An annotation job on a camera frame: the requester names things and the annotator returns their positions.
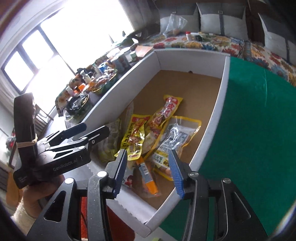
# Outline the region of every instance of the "bright window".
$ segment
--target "bright window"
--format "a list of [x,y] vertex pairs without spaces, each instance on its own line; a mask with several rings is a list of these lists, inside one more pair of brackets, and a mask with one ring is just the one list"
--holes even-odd
[[95,62],[133,31],[118,0],[71,0],[41,28],[69,66],[76,71]]
[[18,52],[15,52],[4,68],[11,81],[21,91],[34,76]]
[[123,40],[123,31],[134,29],[119,0],[71,0],[36,26],[1,69],[20,94],[32,92],[49,113],[76,70]]
[[32,92],[35,103],[45,113],[49,113],[54,106],[56,97],[73,76],[63,59],[57,55],[40,69],[26,92]]
[[22,46],[38,69],[41,69],[54,54],[38,30],[32,33]]

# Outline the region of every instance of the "snack package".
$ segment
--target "snack package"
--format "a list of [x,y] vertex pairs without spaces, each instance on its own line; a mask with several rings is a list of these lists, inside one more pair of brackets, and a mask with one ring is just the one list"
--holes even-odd
[[145,191],[149,192],[150,194],[154,196],[159,196],[158,188],[155,184],[155,181],[153,180],[153,177],[145,164],[142,157],[140,157],[138,160],[136,160],[136,163],[139,167],[139,170],[142,175],[142,182],[143,182],[143,188]]
[[120,149],[126,149],[128,161],[137,160],[142,153],[145,138],[144,124],[150,119],[149,115],[132,115],[128,130],[125,133]]
[[115,160],[115,154],[118,152],[118,138],[120,135],[121,121],[106,124],[110,129],[109,136],[97,144],[97,153],[101,162],[107,163]]
[[171,95],[165,95],[163,99],[165,100],[164,107],[155,112],[145,125],[146,136],[143,143],[142,154],[151,150],[163,129],[164,123],[172,117],[183,100],[181,97],[174,97]]
[[133,187],[133,171],[137,167],[135,161],[128,161],[126,170],[124,171],[122,184],[128,188]]
[[169,150],[176,150],[181,157],[183,147],[188,145],[201,126],[200,120],[173,116],[165,125],[155,146],[156,151],[149,159],[156,165],[154,170],[166,179],[173,181],[168,163]]

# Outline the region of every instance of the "hand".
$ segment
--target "hand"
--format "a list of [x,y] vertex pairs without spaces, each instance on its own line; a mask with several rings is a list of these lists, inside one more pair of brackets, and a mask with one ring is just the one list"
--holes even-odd
[[23,191],[24,208],[31,217],[37,218],[41,213],[38,200],[53,194],[65,180],[64,176],[58,177],[56,183],[42,182],[33,186],[27,186]]

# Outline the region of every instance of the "strap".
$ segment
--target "strap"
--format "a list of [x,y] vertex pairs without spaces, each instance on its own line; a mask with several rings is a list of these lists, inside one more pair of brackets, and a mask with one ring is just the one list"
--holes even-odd
[[286,49],[287,49],[287,61],[290,62],[290,48],[289,48],[289,43],[287,38],[285,38],[285,42],[286,42]]
[[28,146],[33,146],[37,143],[38,137],[37,134],[35,134],[35,139],[33,141],[27,141],[27,142],[17,142],[17,148],[22,148],[22,147],[28,147]]
[[224,33],[224,18],[223,18],[223,11],[218,11],[219,14],[219,18],[220,18],[220,31],[221,31],[221,35],[225,35]]

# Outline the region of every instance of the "floral tablecloth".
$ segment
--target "floral tablecloth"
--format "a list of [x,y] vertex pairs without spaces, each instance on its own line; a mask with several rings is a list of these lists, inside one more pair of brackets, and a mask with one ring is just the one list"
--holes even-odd
[[262,66],[296,86],[296,67],[267,48],[231,37],[204,33],[199,33],[199,35],[199,41],[187,41],[184,34],[168,38],[157,34],[142,42],[141,45],[152,46],[155,49],[194,48],[229,53],[233,57]]

